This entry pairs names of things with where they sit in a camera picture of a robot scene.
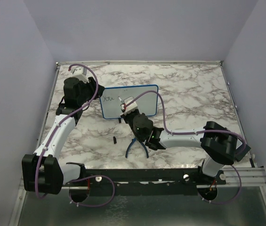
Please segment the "black marker cap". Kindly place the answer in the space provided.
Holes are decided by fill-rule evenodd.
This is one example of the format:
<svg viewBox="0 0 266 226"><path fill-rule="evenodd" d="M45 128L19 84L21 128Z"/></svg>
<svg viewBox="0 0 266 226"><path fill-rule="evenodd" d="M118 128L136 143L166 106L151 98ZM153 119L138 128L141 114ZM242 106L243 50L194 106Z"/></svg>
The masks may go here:
<svg viewBox="0 0 266 226"><path fill-rule="evenodd" d="M115 136L113 137L113 143L114 143L114 144L116 144L116 143L117 143L117 139L116 139L116 137L115 137Z"/></svg>

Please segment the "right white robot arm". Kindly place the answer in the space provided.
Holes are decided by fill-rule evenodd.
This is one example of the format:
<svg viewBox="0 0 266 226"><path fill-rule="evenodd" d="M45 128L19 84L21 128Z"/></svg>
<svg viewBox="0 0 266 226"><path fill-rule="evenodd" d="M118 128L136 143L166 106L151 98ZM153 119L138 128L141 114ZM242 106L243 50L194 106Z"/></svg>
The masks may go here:
<svg viewBox="0 0 266 226"><path fill-rule="evenodd" d="M173 147L203 149L208 155L198 173L203 184L211 183L222 167L241 161L250 151L243 137L213 121L197 129L167 132L164 128L155 127L153 121L138 110L123 113L121 118L129 125L136 140L151 150Z"/></svg>

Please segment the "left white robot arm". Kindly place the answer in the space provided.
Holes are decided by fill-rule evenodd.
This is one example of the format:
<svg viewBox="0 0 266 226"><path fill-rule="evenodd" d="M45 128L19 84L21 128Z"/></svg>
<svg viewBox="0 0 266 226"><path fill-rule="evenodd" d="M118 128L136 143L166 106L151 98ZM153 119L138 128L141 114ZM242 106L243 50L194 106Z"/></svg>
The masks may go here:
<svg viewBox="0 0 266 226"><path fill-rule="evenodd" d="M32 153L22 158L24 188L37 195L58 194L64 184L85 183L83 164L68 163L61 167L58 158L71 131L92 100L100 98L104 87L93 77L80 80L76 77L64 81L64 96L58 104L56 117L50 132Z"/></svg>

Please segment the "blue framed whiteboard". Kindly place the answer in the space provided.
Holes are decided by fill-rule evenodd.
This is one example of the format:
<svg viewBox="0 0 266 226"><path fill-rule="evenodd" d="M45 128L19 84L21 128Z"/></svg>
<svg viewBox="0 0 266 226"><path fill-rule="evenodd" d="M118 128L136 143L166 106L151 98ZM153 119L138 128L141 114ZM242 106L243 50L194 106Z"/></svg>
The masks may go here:
<svg viewBox="0 0 266 226"><path fill-rule="evenodd" d="M128 97L136 98L138 95L146 91L159 91L156 84L137 85L137 86L121 86L121 87L107 87L100 97L100 104L102 115L104 119L118 119L121 117L121 102ZM158 96L155 93L147 93L136 101L138 109L146 116L155 116L157 114Z"/></svg>

